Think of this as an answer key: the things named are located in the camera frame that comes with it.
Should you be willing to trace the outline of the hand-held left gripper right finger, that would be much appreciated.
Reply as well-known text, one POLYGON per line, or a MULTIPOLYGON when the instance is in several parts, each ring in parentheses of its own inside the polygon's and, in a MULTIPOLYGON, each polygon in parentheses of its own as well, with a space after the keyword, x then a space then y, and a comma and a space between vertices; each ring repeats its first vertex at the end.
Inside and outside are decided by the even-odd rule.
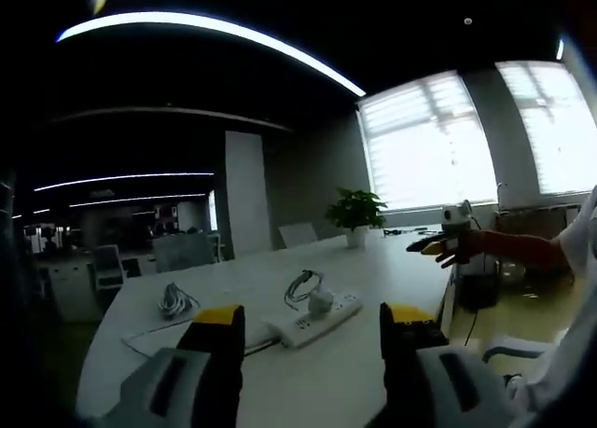
POLYGON ((380 305, 386 404, 383 427, 507 427, 502 379, 475 354, 451 345, 429 313, 380 305))

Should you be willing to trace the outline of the person's right hand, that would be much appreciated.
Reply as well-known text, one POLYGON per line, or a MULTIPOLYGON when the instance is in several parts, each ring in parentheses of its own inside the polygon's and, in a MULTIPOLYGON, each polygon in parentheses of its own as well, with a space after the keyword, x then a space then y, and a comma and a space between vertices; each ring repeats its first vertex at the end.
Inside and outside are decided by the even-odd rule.
POLYGON ((455 247, 444 248, 436 257, 436 262, 446 269, 452 265, 465 265, 476 255, 485 252, 486 230, 469 230, 462 232, 455 247))

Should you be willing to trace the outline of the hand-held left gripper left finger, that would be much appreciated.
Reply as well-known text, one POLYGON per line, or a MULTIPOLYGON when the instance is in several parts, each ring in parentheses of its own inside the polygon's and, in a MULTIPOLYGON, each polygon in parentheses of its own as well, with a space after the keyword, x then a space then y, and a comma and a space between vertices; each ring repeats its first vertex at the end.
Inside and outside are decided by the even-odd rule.
POLYGON ((243 387, 242 305, 201 311, 120 385, 102 427, 234 427, 243 387))

